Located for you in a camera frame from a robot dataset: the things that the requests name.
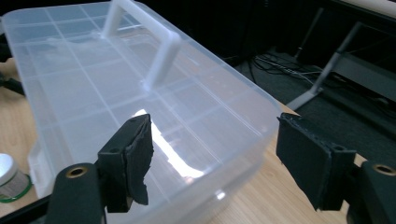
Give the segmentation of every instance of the clear plastic container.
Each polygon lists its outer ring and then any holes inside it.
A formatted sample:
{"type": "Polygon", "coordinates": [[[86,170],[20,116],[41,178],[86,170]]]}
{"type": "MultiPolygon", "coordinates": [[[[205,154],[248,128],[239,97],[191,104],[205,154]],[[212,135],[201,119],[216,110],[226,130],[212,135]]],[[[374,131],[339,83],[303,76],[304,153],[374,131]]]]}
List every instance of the clear plastic container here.
{"type": "Polygon", "coordinates": [[[150,113],[149,205],[108,221],[201,223],[262,165],[279,106],[148,7],[130,2],[149,16],[142,19],[121,1],[111,3],[115,14],[104,2],[3,18],[35,116],[28,160],[38,197],[51,193],[64,167],[95,162],[128,118],[150,113]]]}

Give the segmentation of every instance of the white bottle cap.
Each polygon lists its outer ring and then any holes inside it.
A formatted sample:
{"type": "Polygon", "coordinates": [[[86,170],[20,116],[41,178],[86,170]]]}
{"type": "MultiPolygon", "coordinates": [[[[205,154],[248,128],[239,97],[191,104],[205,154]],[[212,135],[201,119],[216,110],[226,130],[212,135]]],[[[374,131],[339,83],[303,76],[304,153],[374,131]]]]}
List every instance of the white bottle cap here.
{"type": "Polygon", "coordinates": [[[0,153],[0,186],[6,184],[18,171],[18,164],[7,154],[0,153]]]}

